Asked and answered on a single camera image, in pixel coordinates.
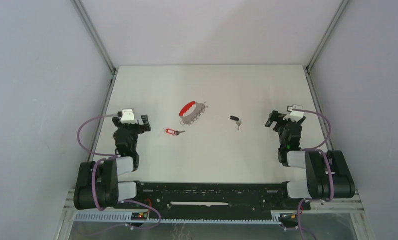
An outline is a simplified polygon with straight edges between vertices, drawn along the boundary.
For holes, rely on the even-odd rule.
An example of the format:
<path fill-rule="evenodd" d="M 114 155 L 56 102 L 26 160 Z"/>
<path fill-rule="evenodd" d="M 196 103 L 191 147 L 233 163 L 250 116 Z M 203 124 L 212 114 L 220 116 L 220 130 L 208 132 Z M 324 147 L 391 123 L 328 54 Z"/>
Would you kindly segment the black tagged key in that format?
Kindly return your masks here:
<path fill-rule="evenodd" d="M 239 131 L 240 130 L 240 126 L 242 124 L 241 119 L 239 117 L 233 116 L 233 115 L 229 116 L 229 119 L 235 121 L 235 123 L 237 125 L 237 130 Z"/>

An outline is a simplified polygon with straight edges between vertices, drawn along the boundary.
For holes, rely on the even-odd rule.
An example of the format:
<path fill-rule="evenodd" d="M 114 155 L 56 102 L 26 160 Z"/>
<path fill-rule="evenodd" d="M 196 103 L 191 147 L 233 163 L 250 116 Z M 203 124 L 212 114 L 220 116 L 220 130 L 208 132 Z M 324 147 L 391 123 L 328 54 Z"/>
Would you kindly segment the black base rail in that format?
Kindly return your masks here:
<path fill-rule="evenodd" d="M 299 212 L 299 199 L 289 198 L 284 183 L 137 182 L 135 203 L 115 209 L 152 206 L 151 217 L 206 220 L 267 220 L 274 212 Z"/>

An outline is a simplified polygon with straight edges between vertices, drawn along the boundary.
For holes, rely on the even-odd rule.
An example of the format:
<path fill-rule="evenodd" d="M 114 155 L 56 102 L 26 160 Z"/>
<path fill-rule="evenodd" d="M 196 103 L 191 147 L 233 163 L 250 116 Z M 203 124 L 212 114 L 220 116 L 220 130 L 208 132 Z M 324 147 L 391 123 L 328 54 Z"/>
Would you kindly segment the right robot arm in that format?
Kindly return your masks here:
<path fill-rule="evenodd" d="M 273 127 L 279 136 L 279 162 L 285 167 L 305 170 L 304 179 L 285 182 L 286 190 L 278 194 L 278 204 L 284 209 L 292 208 L 298 199 L 350 199 L 356 191 L 340 150 L 301 148 L 304 113 L 300 109 L 290 110 L 288 114 L 274 110 L 265 124 Z"/>

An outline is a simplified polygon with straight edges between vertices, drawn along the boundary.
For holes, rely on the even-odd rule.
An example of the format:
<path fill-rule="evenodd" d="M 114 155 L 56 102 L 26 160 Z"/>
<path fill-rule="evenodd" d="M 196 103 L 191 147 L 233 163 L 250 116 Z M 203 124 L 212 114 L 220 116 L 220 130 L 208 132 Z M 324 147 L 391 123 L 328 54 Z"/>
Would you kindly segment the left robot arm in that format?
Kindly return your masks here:
<path fill-rule="evenodd" d="M 124 200 L 132 208 L 139 208 L 145 202 L 145 195 L 137 190 L 136 182 L 119 182 L 118 178 L 138 169 L 138 136 L 151 130 L 148 116 L 141 116 L 142 123 L 137 120 L 129 123 L 121 112 L 111 117 L 117 128 L 113 134 L 115 153 L 80 164 L 73 196 L 73 204 L 78 210 L 96 208 L 102 211 Z"/>

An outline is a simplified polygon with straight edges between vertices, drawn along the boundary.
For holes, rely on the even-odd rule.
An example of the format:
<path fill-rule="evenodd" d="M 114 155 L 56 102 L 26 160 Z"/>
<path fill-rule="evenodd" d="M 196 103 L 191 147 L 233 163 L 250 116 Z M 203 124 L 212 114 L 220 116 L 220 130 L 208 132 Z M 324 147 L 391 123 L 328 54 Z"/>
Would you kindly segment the red handled keyring holder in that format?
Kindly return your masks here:
<path fill-rule="evenodd" d="M 208 106 L 204 102 L 191 101 L 187 103 L 178 114 L 181 119 L 180 124 L 182 126 L 193 124 L 207 108 Z"/>

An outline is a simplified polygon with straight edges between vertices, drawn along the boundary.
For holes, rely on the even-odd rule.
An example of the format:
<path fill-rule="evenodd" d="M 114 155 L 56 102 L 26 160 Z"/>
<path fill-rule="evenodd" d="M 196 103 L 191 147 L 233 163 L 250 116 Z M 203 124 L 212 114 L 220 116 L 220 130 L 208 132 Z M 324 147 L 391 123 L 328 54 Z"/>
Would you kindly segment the red tagged key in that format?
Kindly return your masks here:
<path fill-rule="evenodd" d="M 178 136 L 178 135 L 180 135 L 181 133 L 184 133 L 185 131 L 184 131 L 184 130 L 179 131 L 179 130 L 173 130 L 173 129 L 167 128 L 167 129 L 165 130 L 165 132 L 166 132 L 167 134 L 172 135 L 172 136 Z"/>

